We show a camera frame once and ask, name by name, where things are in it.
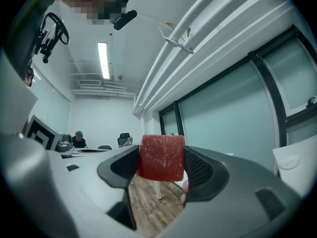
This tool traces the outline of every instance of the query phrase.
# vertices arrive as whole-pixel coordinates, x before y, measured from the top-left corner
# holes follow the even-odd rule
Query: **wooden floor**
[[[173,182],[160,182],[162,199],[156,198],[154,182],[135,176],[129,185],[132,212],[137,232],[154,237],[165,229],[183,209],[182,189]]]

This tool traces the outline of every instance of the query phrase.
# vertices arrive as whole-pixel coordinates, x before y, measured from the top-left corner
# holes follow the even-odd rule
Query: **small black object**
[[[78,169],[78,168],[79,168],[79,166],[77,166],[77,165],[70,165],[67,167],[68,171],[73,171],[73,170]]]
[[[256,196],[270,220],[273,220],[285,210],[285,206],[270,189],[261,189],[256,192]]]
[[[314,99],[315,99],[315,97],[312,97],[312,98],[310,98],[310,99],[308,100],[308,104],[307,104],[306,108],[308,108],[308,107],[310,107],[311,105],[314,104]]]
[[[111,146],[109,145],[101,145],[98,147],[98,149],[112,150]]]
[[[124,27],[127,23],[129,23],[132,19],[134,19],[138,13],[135,10],[130,10],[125,14],[122,14],[122,16],[117,19],[114,23],[114,29],[120,30],[122,27]]]

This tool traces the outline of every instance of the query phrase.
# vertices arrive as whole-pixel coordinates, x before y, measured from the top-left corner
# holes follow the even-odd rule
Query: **white wall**
[[[118,148],[117,138],[128,132],[133,144],[141,143],[141,122],[132,114],[133,100],[126,98],[76,98],[68,118],[68,133],[80,130],[88,147]]]

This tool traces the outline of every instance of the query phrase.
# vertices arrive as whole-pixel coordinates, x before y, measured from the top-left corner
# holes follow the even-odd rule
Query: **black window frame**
[[[243,65],[247,64],[248,62],[253,62],[256,66],[258,71],[260,72],[265,84],[268,88],[270,96],[273,101],[274,109],[277,116],[277,123],[278,123],[278,131],[279,131],[279,147],[283,147],[287,145],[287,128],[307,121],[315,116],[317,116],[317,103],[311,104],[306,107],[304,110],[299,111],[291,116],[286,115],[286,109],[281,97],[281,94],[278,90],[278,87],[269,71],[265,63],[263,62],[262,57],[267,55],[268,53],[274,52],[279,49],[282,45],[288,42],[291,39],[297,38],[301,41],[304,47],[312,56],[314,62],[317,64],[317,52],[313,48],[312,44],[309,40],[304,36],[304,34],[294,25],[292,24],[287,30],[282,32],[281,34],[277,35],[275,38],[271,39],[258,49],[254,51],[250,51],[244,58],[237,61],[234,65],[230,66],[229,68],[225,69],[215,77],[211,78],[204,84],[200,85],[199,87],[195,88],[193,91],[189,92],[188,94],[181,97],[179,100],[174,101],[172,104],[167,106],[165,109],[159,111],[159,121],[160,121],[160,128],[161,134],[165,135],[165,126],[163,121],[163,115],[167,112],[175,110],[175,118],[177,123],[177,129],[179,135],[184,135],[183,123],[181,118],[181,112],[179,109],[179,104],[188,99],[189,97],[195,95],[196,93],[202,91],[206,87],[214,84],[218,80],[222,79],[226,75],[234,72],[236,69],[242,67]]]

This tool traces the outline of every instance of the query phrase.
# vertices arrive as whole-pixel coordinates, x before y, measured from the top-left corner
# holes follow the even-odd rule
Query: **ceiling pipe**
[[[92,89],[92,90],[109,90],[109,91],[120,91],[120,92],[125,92],[125,87],[115,87],[113,86],[113,88],[107,88],[107,87],[104,87],[104,86],[80,86],[81,89]]]
[[[135,99],[132,95],[124,95],[124,94],[111,94],[111,93],[90,93],[90,92],[82,92],[82,93],[73,93],[74,95],[88,95],[88,96],[110,96],[110,97],[121,97],[128,99]]]
[[[72,73],[70,76],[77,76],[77,75],[102,75],[102,73]]]
[[[73,89],[71,90],[72,93],[113,93],[113,94],[123,94],[123,95],[129,95],[134,96],[135,93],[128,93],[128,92],[118,92],[118,91],[109,91],[109,90],[97,90],[97,89]]]
[[[110,87],[110,88],[116,88],[116,89],[126,90],[126,87],[124,87],[124,86],[108,85],[108,84],[103,84],[103,86],[104,86],[104,87]]]
[[[212,2],[213,0],[197,0],[194,5],[187,11],[185,16],[181,19],[181,21],[177,24],[174,31],[170,35],[170,39],[174,41],[178,41],[180,37],[187,31],[188,27],[194,22],[194,20],[200,15],[200,13]],[[173,46],[169,43],[165,43],[163,48],[161,49],[158,57],[156,58],[144,84],[140,91],[139,97],[136,100],[136,103],[133,108],[133,112],[135,113],[139,109],[139,104],[145,91],[149,88],[151,81],[153,80],[156,72],[164,62],[164,59],[168,56],[168,54],[172,51]]]
[[[204,2],[199,3],[199,5],[203,4],[204,8],[206,8],[209,3],[206,2],[207,0],[204,0]],[[186,40],[184,46],[186,47],[191,47],[192,50],[194,50],[199,43],[210,33],[212,32],[223,20],[225,20],[231,13],[233,13],[238,7],[240,7],[242,4],[244,4],[247,0],[225,0],[220,6],[218,6],[214,11],[210,13],[210,15],[205,19],[205,21],[199,26],[199,28],[191,35],[189,39]],[[194,11],[196,13],[196,17],[201,13],[201,11],[204,9],[198,10],[196,7],[196,3],[189,11],[190,12]],[[172,57],[172,59],[168,62],[166,67],[162,69],[162,72],[160,73],[160,76],[156,79],[155,82],[151,82],[151,88],[147,87],[147,94],[143,97],[144,91],[142,92],[143,88],[141,89],[139,98],[136,101],[136,105],[134,106],[133,112],[134,113],[139,113],[142,111],[144,108],[144,104],[147,103],[147,101],[152,98],[152,96],[155,94],[156,90],[155,87],[158,85],[158,82],[160,78],[166,74],[167,71],[170,69],[178,67],[181,62],[184,60],[184,52],[179,49],[176,51],[175,55]]]
[[[114,84],[114,85],[123,85],[123,86],[129,86],[129,87],[134,87],[134,88],[141,88],[141,86],[138,86],[138,85],[129,85],[129,84],[125,84],[125,83],[105,81],[105,80],[103,80],[103,84],[105,84],[105,85]]]

